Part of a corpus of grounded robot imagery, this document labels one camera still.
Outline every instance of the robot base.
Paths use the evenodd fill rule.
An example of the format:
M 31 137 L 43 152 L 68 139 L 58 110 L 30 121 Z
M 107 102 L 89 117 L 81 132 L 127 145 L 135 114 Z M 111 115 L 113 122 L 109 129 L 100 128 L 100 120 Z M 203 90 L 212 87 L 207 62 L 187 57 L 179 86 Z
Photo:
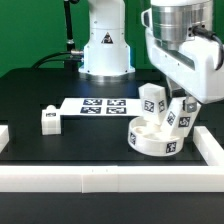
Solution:
M 121 75 L 93 75 L 88 73 L 79 73 L 79 76 L 81 79 L 86 79 L 93 82 L 99 82 L 99 83 L 116 83 L 116 82 L 122 82 L 127 80 L 133 80 L 135 78 L 135 70 L 131 73 L 121 74 Z

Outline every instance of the black cable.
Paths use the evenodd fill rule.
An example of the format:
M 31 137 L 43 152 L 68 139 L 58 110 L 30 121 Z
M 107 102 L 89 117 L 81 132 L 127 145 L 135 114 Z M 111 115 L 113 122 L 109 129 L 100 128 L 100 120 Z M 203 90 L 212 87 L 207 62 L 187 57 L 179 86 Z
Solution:
M 35 68 L 39 68 L 41 65 L 48 63 L 48 62 L 56 62 L 56 61 L 75 61 L 75 62 L 81 62 L 81 59 L 77 58 L 77 59 L 49 59 L 49 60 L 45 60 L 43 61 L 41 64 L 38 64 Z
M 223 48 L 222 41 L 216 35 L 212 36 L 212 40 L 214 40 L 215 42 L 219 44 L 219 52 L 220 52 L 219 63 L 217 68 L 215 69 L 215 70 L 219 70 L 222 67 L 223 61 L 224 61 L 224 48 Z
M 31 68 L 39 67 L 39 65 L 41 65 L 44 61 L 46 61 L 50 58 L 54 58 L 54 57 L 61 56 L 61 55 L 66 55 L 66 54 L 71 55 L 71 52 L 70 51 L 64 51 L 64 52 L 58 52 L 58 53 L 50 54 L 46 57 L 41 58 L 39 61 L 37 61 L 35 64 L 33 64 L 33 66 Z
M 77 4 L 77 3 L 79 3 L 79 0 L 69 0 L 70 1 L 70 3 L 72 3 L 72 4 Z
M 196 36 L 204 37 L 208 40 L 213 40 L 219 44 L 219 62 L 215 70 L 219 70 L 224 62 L 224 48 L 222 41 L 216 36 L 213 31 L 206 30 L 201 26 L 196 26 L 193 28 L 193 34 Z
M 75 49 L 75 43 L 73 40 L 70 2 L 68 0 L 64 0 L 64 10 L 65 10 L 65 22 L 67 31 L 67 50 L 70 51 L 72 49 Z

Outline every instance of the white container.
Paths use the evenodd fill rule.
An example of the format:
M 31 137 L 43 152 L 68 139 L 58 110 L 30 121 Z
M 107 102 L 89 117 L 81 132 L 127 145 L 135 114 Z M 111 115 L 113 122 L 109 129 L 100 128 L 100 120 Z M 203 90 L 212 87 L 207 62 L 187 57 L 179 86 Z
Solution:
M 137 117 L 129 124 L 128 143 L 146 155 L 171 156 L 181 151 L 184 138 L 166 135 L 159 125 Z

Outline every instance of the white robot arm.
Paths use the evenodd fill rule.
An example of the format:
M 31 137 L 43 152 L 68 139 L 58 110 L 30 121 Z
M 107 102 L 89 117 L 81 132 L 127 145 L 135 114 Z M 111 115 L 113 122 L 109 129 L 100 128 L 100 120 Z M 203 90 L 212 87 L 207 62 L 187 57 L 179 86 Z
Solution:
M 119 81 L 133 73 L 130 47 L 125 42 L 123 0 L 88 0 L 90 39 L 84 48 L 84 65 L 79 72 L 97 81 Z
M 151 63 L 201 103 L 224 99 L 223 46 L 212 30 L 213 0 L 151 0 L 142 13 Z

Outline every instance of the black tabletop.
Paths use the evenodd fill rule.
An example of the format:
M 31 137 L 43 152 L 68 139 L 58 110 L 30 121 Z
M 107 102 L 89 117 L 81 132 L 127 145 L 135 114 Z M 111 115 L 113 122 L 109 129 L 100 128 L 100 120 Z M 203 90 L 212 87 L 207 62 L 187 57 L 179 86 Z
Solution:
M 62 135 L 42 136 L 41 111 L 60 108 L 65 97 L 138 98 L 147 83 L 166 87 L 157 71 L 140 70 L 136 79 L 99 85 L 63 69 L 16 69 L 0 79 L 0 124 L 9 125 L 10 142 L 0 165 L 200 165 L 192 142 L 175 156 L 156 158 L 127 143 L 133 117 L 63 117 Z M 196 125 L 206 125 L 224 143 L 223 102 L 203 105 Z M 223 223 L 221 193 L 1 193 L 0 223 Z
M 147 83 L 166 86 L 156 71 L 137 71 L 136 79 L 99 85 L 60 69 L 17 69 L 0 79 L 0 119 L 7 123 L 10 143 L 0 154 L 2 164 L 32 165 L 206 165 L 192 142 L 171 157 L 145 156 L 127 142 L 134 117 L 63 116 L 62 135 L 41 134 L 41 112 L 48 105 L 60 108 L 66 97 L 139 98 Z

